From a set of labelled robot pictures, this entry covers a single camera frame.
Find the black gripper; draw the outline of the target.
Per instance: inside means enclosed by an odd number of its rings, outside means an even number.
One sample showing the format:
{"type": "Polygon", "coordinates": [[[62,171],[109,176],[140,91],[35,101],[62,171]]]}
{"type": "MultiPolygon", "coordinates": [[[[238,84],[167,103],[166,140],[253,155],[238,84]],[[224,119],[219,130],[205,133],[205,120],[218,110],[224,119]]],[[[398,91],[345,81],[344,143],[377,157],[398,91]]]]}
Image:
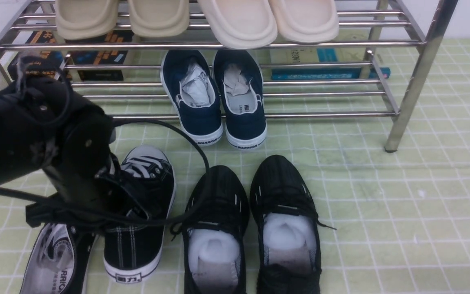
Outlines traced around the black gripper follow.
{"type": "Polygon", "coordinates": [[[51,200],[79,205],[84,211],[54,208],[44,203],[27,205],[25,218],[30,227],[56,223],[84,229],[105,229],[120,222],[90,214],[87,212],[89,209],[125,216],[127,209],[135,204],[137,184],[133,177],[120,169],[119,160],[113,153],[110,153],[105,166],[89,178],[77,173],[69,174],[69,169],[62,166],[49,167],[45,173],[57,191],[51,200]]]}

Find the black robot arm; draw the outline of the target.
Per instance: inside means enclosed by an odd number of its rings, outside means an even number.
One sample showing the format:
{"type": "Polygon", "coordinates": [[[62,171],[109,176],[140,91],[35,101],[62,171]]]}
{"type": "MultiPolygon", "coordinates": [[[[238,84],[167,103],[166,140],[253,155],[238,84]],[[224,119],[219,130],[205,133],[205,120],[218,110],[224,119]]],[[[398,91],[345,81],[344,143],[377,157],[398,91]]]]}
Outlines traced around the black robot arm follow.
{"type": "Polygon", "coordinates": [[[110,151],[118,124],[69,84],[32,76],[0,91],[0,196],[30,201],[30,227],[130,225],[133,190],[110,151]]]}

